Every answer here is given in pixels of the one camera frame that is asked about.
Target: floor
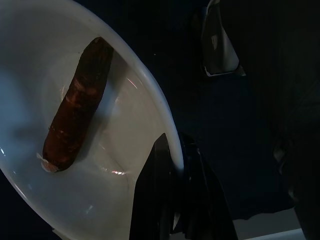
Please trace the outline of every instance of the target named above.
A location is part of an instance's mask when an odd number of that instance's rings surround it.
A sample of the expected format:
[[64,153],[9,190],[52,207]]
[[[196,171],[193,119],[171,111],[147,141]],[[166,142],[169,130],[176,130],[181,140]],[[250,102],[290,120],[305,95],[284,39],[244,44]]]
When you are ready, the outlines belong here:
[[[77,2],[107,22],[154,75],[178,131],[196,140],[220,179],[234,220],[292,206],[272,157],[266,116],[249,81],[232,74],[205,79],[197,71],[189,22],[208,0]],[[5,193],[1,239],[57,239],[2,173],[0,186]]]

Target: dark background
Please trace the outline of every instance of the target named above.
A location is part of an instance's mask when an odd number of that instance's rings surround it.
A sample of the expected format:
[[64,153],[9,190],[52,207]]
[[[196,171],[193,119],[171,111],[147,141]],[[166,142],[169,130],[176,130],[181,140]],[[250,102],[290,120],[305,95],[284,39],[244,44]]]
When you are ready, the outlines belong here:
[[[197,71],[200,62],[189,25],[194,11],[208,0],[77,2],[109,24],[154,75],[178,131],[196,140],[218,176],[233,219],[292,207],[251,83],[233,74],[207,79]],[[0,186],[0,239],[58,239],[2,173]]]

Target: white porcelain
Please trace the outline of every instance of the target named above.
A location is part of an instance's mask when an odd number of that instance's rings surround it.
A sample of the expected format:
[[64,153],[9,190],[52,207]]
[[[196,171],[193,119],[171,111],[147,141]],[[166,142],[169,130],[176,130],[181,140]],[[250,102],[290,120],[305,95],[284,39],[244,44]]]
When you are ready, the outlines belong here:
[[[0,0],[0,29],[1,170],[71,240],[128,239],[136,180],[163,132],[174,164],[183,169],[157,82],[107,24],[71,0]],[[77,161],[47,173],[36,155],[82,51],[96,36],[116,51],[102,102]]]

